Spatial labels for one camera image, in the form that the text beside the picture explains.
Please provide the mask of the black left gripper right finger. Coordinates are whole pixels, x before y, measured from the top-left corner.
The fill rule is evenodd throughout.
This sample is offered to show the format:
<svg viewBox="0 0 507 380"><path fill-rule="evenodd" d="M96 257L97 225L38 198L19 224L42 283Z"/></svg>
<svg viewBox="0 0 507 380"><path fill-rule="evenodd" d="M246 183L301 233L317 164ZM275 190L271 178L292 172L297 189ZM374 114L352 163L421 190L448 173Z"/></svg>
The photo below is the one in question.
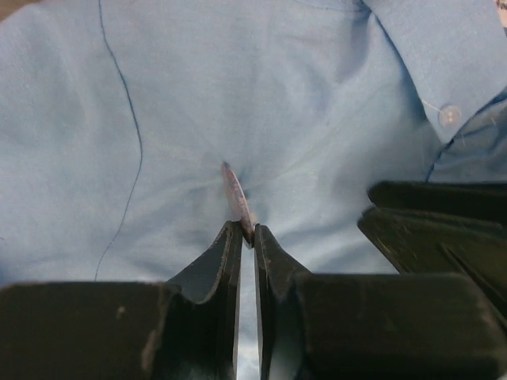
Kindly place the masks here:
<svg viewBox="0 0 507 380"><path fill-rule="evenodd" d="M254 234L263 379L497 379L506 338L457 274L314 274Z"/></svg>

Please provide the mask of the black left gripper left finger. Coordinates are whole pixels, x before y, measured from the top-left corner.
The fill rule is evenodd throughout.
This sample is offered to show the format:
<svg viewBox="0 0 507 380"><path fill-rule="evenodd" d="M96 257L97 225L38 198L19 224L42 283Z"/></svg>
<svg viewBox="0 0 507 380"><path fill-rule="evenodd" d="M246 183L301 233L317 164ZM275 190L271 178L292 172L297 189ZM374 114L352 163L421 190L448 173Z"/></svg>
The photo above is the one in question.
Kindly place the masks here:
<svg viewBox="0 0 507 380"><path fill-rule="evenodd" d="M234 379L242 229L165 282L1 289L4 379Z"/></svg>

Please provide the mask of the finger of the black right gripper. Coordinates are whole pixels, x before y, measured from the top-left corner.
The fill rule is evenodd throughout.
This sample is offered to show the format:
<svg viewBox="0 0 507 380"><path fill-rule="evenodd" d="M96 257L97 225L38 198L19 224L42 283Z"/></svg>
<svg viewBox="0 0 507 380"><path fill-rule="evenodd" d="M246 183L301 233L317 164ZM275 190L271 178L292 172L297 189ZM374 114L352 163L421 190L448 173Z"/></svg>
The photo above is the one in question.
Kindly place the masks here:
<svg viewBox="0 0 507 380"><path fill-rule="evenodd" d="M495 223L424 211L372 207L360 231L401 273L459 273L506 315L506 228Z"/></svg>
<svg viewBox="0 0 507 380"><path fill-rule="evenodd" d="M377 207L427 211L506 224L506 184L382 181L368 190Z"/></svg>

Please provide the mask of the pink blossom round brooch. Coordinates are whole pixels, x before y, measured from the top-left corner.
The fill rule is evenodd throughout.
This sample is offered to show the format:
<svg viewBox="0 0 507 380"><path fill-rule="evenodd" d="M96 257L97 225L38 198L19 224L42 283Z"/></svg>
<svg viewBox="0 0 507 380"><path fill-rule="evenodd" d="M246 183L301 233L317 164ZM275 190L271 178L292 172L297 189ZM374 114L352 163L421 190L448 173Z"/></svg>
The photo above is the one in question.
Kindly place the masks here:
<svg viewBox="0 0 507 380"><path fill-rule="evenodd" d="M240 223L243 238L247 246L252 249L254 247L256 222L250 212L246 195L234 170L227 162L223 162L221 165L221 176L231 214L234 220Z"/></svg>

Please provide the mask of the blue button-up shirt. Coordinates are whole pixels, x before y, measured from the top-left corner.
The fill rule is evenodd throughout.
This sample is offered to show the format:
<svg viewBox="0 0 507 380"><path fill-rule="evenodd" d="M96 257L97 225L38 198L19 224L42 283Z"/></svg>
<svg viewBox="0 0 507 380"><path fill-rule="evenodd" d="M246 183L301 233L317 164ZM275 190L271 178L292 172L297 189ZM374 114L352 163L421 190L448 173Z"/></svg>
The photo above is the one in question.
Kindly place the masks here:
<svg viewBox="0 0 507 380"><path fill-rule="evenodd" d="M1 23L1 284L154 282L231 166L312 270L391 274L380 181L506 179L499 1L40 1Z"/></svg>

